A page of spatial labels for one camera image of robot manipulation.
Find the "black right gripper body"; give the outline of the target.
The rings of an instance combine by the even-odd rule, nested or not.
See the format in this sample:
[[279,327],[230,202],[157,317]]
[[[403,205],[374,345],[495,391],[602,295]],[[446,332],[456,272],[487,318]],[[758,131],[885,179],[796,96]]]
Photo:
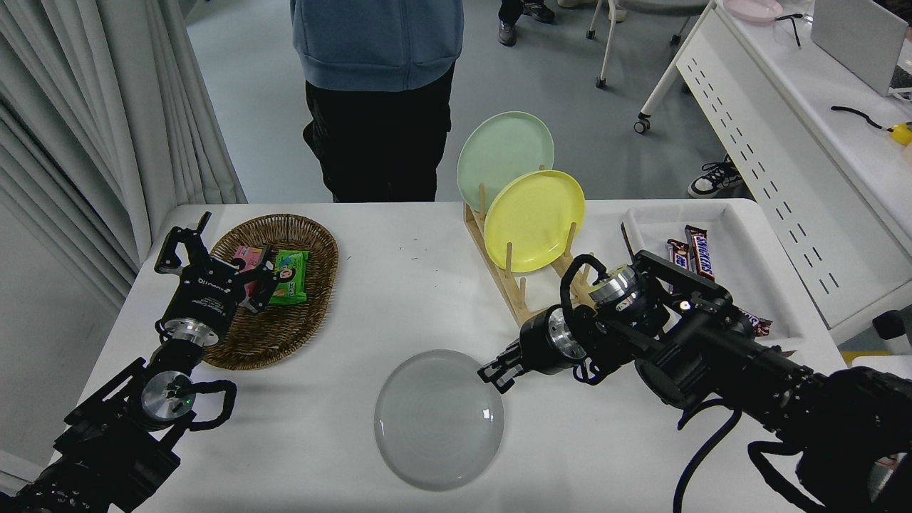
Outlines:
[[554,375],[568,368],[566,357],[554,347],[551,340],[549,322],[555,311],[561,313],[561,307],[550,306],[527,319],[520,328],[520,366],[525,373],[537,371],[544,375]]

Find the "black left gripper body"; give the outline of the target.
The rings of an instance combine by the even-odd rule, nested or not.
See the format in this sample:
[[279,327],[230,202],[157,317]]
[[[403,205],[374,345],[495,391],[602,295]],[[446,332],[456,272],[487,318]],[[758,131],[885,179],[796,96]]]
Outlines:
[[219,259],[184,266],[178,289],[162,317],[167,328],[189,319],[214,332],[228,331],[239,303],[247,295],[235,266]]

